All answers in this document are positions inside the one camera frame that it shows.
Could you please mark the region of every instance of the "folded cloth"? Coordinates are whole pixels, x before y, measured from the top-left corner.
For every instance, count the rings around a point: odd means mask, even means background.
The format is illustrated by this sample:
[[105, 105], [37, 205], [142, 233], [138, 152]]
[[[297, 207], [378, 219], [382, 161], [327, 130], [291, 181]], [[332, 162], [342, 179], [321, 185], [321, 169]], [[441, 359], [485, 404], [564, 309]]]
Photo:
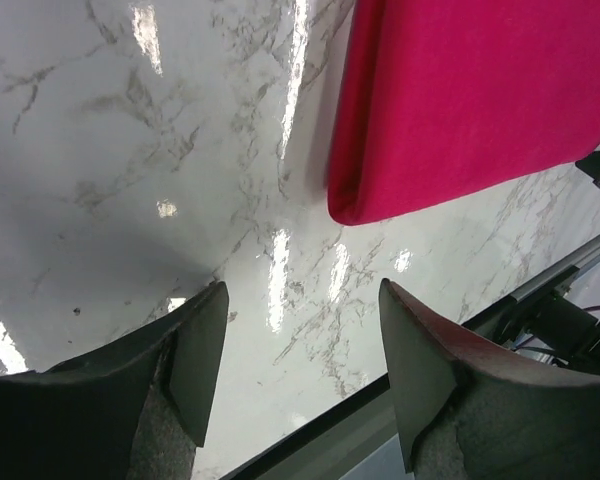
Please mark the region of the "folded cloth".
[[358, 0], [328, 204], [375, 222], [600, 143], [600, 0]]

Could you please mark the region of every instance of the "red fabric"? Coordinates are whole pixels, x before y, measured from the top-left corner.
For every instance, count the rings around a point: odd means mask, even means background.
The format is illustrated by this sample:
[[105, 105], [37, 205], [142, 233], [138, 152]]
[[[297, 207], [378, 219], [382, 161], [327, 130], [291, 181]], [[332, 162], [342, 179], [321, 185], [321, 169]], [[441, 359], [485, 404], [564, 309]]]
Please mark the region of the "red fabric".
[[600, 0], [358, 0], [328, 203], [382, 220], [600, 143]]

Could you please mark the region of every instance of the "white marble surface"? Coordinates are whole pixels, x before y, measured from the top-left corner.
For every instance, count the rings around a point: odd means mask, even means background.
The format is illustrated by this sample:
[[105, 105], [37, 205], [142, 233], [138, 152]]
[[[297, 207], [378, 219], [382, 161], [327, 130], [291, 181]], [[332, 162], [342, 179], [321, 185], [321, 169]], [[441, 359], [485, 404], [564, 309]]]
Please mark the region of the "white marble surface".
[[384, 372], [382, 277], [462, 320], [600, 232], [600, 192], [572, 166], [333, 223], [352, 3], [0, 0], [0, 373], [88, 351], [224, 279], [195, 466], [219, 478]]

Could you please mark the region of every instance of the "marble table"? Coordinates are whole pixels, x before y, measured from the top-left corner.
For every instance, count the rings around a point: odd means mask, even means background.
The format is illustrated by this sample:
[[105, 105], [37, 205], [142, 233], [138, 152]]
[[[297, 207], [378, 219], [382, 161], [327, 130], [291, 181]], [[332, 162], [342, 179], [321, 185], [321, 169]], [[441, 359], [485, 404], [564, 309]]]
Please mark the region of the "marble table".
[[385, 371], [390, 277], [461, 321], [600, 232], [558, 167], [343, 228], [325, 166], [352, 0], [0, 0], [0, 374], [231, 306], [214, 479]]

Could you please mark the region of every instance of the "pink cloth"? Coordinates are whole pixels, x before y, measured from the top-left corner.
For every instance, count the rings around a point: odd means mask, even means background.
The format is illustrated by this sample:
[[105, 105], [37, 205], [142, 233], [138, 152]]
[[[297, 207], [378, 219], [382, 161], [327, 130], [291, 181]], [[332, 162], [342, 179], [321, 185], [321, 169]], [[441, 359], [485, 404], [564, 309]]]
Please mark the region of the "pink cloth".
[[375, 222], [600, 143], [600, 0], [358, 0], [328, 203]]

